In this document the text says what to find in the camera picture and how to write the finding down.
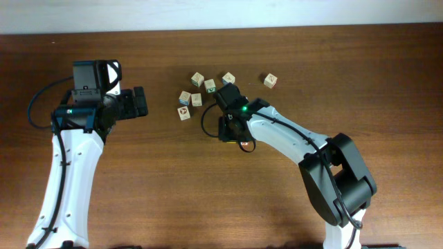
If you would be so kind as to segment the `wooden block plain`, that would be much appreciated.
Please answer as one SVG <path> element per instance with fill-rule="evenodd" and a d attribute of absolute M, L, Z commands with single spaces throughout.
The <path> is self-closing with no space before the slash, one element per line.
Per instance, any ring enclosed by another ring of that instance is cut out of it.
<path fill-rule="evenodd" d="M 201 107 L 203 105 L 202 97 L 200 93 L 193 93 L 191 95 L 192 106 Z"/>

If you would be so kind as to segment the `wooden block green letter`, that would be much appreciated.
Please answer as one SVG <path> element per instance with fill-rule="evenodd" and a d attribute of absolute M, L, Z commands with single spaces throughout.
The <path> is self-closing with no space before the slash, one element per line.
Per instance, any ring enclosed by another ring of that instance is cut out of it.
<path fill-rule="evenodd" d="M 217 90 L 214 79 L 205 80 L 204 86 L 207 93 L 214 93 Z"/>

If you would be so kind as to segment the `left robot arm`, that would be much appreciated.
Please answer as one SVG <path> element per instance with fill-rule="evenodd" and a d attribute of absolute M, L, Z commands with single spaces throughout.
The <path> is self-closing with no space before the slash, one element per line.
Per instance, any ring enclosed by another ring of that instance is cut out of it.
<path fill-rule="evenodd" d="M 27 248 L 88 248 L 87 221 L 96 166 L 119 120 L 148 114 L 144 89 L 121 89 L 116 59 L 73 63 L 74 87 L 51 113 L 52 163 Z"/>

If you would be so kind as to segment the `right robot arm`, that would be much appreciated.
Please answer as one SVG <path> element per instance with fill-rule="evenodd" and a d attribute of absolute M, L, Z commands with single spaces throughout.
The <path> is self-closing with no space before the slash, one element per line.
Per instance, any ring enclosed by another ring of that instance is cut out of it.
<path fill-rule="evenodd" d="M 324 248 L 361 248 L 363 216 L 377 185 L 349 136 L 314 133 L 282 116 L 267 101 L 253 101 L 227 84 L 214 95 L 223 115 L 218 138 L 223 142 L 263 142 L 299 168 L 309 201 L 325 221 Z"/>

